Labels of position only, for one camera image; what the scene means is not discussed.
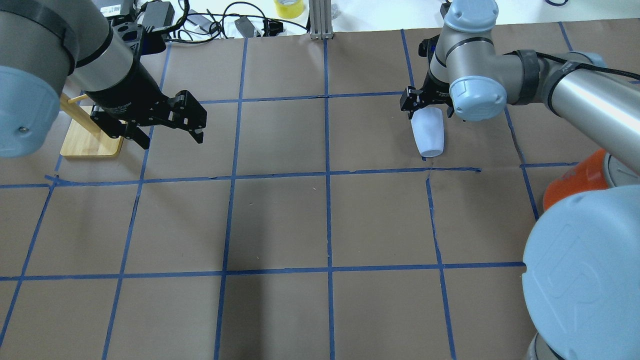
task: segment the roll of tape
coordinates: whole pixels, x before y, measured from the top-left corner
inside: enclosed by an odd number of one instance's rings
[[[302,0],[273,0],[276,4],[276,12],[283,19],[293,19],[299,17],[305,9]]]

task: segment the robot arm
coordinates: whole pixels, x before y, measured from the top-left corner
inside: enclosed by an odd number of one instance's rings
[[[148,149],[138,126],[164,125],[202,143],[206,111],[186,90],[165,96],[140,63],[152,29],[114,29],[90,0],[0,0],[0,31],[0,156],[42,146],[67,76],[95,101],[92,119],[113,138]]]
[[[640,91],[594,71],[592,63],[604,64],[597,54],[496,55],[491,30],[497,15],[495,0],[453,2],[441,34],[420,46],[429,72],[421,89],[405,90],[401,109],[411,117],[430,104],[448,104],[449,116],[455,111],[479,121],[507,103],[542,102],[640,174]]]

